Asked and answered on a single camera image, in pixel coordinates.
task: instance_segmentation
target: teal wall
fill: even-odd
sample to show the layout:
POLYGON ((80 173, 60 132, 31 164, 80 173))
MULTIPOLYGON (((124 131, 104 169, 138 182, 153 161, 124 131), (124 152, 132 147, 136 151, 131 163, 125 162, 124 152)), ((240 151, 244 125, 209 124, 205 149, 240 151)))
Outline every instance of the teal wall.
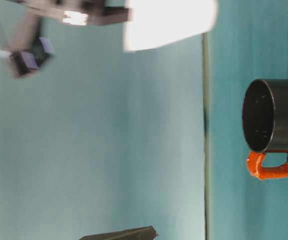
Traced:
MULTIPOLYGON (((10 36, 24 8, 0 0, 10 36)), ((48 20, 56 58, 0 62, 0 240, 77 240, 153 225, 205 236, 201 38, 122 51, 122 25, 48 20)))
MULTIPOLYGON (((209 240, 288 239, 288 179, 248 174, 242 99, 256 78, 288 78, 288 1, 221 0, 207 35, 209 240)), ((265 161, 276 166, 285 154, 265 161)))

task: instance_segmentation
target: orange handle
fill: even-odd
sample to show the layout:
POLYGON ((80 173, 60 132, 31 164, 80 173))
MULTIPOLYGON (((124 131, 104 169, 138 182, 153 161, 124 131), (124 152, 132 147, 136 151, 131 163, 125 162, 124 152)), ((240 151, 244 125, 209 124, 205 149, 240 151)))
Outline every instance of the orange handle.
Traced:
POLYGON ((281 179, 288 177, 288 157, 287 162, 277 167, 263 167, 265 153, 256 153, 251 151, 247 158, 247 167, 249 173, 260 180, 281 179))

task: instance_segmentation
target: mug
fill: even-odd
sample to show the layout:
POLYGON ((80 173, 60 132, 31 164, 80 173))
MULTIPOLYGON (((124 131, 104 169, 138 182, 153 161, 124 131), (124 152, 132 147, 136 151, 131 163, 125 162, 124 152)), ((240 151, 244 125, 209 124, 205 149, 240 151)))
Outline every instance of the mug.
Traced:
POLYGON ((288 79, 253 81, 245 94, 242 123, 251 149, 247 159, 250 174, 260 180, 288 177, 288 79), (286 153, 287 161, 262 167, 267 153, 286 153))

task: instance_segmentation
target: black object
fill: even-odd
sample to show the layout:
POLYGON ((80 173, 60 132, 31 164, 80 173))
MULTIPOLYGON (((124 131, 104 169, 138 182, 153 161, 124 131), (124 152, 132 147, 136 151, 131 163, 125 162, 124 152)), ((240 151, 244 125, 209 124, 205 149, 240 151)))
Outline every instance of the black object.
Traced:
POLYGON ((8 0, 28 6, 33 13, 65 22, 71 18, 67 12, 75 14, 76 18, 86 15, 85 24, 76 25, 109 25, 128 21, 129 9, 123 6, 107 6, 107 0, 8 0))
POLYGON ((265 153, 288 154, 288 80, 253 81, 243 104, 243 130, 253 151, 248 170, 261 180, 288 177, 288 157, 280 167, 262 167, 265 153))
POLYGON ((84 236, 80 240, 153 240, 157 235, 152 226, 84 236))
POLYGON ((15 78, 39 71, 52 56, 49 39, 41 36, 42 18, 28 12, 19 26, 13 41, 0 51, 7 58, 15 78))

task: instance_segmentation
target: bright light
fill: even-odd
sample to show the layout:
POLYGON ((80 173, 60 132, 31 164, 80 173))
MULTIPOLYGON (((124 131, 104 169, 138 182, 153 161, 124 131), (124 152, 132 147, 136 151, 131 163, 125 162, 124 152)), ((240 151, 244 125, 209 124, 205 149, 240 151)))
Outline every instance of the bright light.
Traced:
POLYGON ((85 26, 88 21, 88 14, 83 14, 77 11, 65 11, 65 17, 63 18, 63 23, 85 26))
POLYGON ((211 30, 217 0, 127 0, 124 49, 158 48, 211 30))

